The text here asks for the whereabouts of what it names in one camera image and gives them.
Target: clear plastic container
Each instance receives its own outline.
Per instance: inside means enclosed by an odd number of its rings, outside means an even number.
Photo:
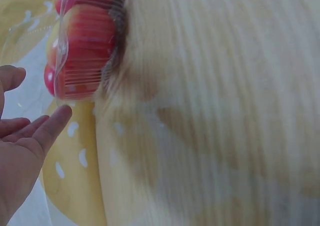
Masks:
[[[44,80],[59,100],[92,99],[119,64],[124,0],[54,0],[60,13],[46,44]]]

